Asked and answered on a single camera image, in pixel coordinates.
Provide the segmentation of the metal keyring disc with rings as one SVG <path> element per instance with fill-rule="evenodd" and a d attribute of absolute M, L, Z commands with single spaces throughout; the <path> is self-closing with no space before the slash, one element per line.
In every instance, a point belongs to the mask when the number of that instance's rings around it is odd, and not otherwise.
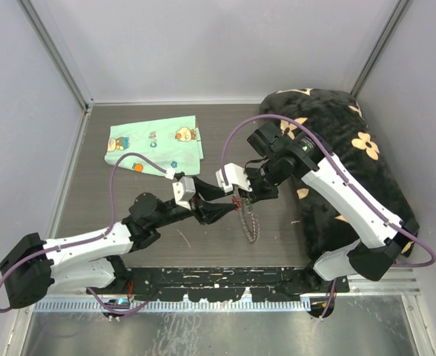
<path fill-rule="evenodd" d="M 236 210 L 240 216 L 243 232 L 250 244 L 255 244 L 260 238 L 260 224 L 254 213 L 252 204 L 244 197 L 233 196 L 240 201 L 240 208 Z"/>

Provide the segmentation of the red key tag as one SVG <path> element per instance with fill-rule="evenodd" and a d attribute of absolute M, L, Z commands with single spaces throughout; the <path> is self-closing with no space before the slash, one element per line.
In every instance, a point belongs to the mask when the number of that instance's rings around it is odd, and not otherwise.
<path fill-rule="evenodd" d="M 232 203 L 234 204 L 234 208 L 238 210 L 240 208 L 240 201 L 237 199 L 232 199 Z"/>

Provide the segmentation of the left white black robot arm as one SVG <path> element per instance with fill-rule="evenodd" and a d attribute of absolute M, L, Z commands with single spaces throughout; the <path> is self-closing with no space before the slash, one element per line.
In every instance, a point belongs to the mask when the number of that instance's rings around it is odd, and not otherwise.
<path fill-rule="evenodd" d="M 210 225 L 236 208 L 217 202 L 233 192 L 231 184 L 178 176 L 172 188 L 174 196 L 168 201 L 139 194 L 125 218 L 97 231 L 46 240 L 37 233 L 23 236 L 0 262 L 8 308 L 31 306 L 55 291 L 92 288 L 120 294 L 129 285 L 122 256 L 155 243 L 159 228 L 188 218 Z"/>

